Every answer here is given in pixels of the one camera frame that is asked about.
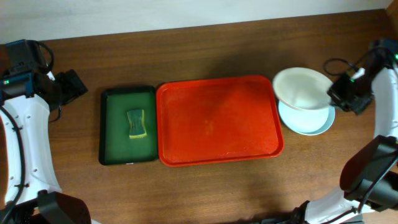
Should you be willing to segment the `light blue plate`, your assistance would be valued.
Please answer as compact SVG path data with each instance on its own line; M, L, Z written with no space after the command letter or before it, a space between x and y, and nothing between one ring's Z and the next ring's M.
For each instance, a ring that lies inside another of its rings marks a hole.
M278 103L278 111L283 123L292 131L306 136L322 134L330 129L335 120L335 109L329 107L318 111L299 111Z

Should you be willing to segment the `cream white plate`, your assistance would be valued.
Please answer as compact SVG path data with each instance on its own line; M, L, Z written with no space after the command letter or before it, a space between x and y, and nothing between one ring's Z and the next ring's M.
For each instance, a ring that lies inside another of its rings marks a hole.
M294 67L280 71L272 81L276 97L290 108L301 111L329 107L327 94L333 82L320 72Z

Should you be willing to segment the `yellow green sponge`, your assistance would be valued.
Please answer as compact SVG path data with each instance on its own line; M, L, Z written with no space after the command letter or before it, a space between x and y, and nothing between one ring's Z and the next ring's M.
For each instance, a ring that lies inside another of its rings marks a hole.
M145 113L144 110L130 110L127 112L127 119L129 121L129 138L139 139L147 136L145 126Z

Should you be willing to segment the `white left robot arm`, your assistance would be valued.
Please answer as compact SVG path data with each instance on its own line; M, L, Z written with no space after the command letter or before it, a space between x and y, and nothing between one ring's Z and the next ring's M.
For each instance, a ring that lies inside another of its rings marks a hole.
M1 78L8 181L1 223L91 223L81 199L63 194L52 163L50 112L86 93L74 70Z

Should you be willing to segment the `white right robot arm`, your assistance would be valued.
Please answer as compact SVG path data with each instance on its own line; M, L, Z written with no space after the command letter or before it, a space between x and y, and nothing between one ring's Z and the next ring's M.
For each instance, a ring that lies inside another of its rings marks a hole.
M344 166L339 187L295 208L287 223L349 223L362 213L397 210L397 62L376 58L350 82L354 96L374 95L374 139Z

